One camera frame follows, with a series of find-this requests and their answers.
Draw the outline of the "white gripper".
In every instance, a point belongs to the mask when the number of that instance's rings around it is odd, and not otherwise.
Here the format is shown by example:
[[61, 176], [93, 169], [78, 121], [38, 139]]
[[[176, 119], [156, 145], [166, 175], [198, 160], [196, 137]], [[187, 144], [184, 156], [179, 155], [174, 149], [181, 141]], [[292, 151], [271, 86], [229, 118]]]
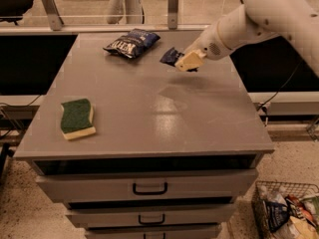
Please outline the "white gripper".
[[202, 31], [174, 65], [186, 72], [202, 66], [204, 58], [220, 60], [226, 57], [233, 51], [230, 37], [229, 28], [221, 20], [216, 21]]

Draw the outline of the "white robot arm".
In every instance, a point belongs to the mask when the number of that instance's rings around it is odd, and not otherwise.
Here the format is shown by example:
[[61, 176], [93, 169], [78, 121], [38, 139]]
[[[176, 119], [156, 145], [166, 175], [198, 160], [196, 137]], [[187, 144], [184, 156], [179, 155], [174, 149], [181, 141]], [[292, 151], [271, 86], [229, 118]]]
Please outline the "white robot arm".
[[319, 15], [306, 0], [243, 0], [205, 28], [174, 65], [181, 71], [196, 69], [204, 59], [220, 60], [245, 45], [277, 36], [319, 76]]

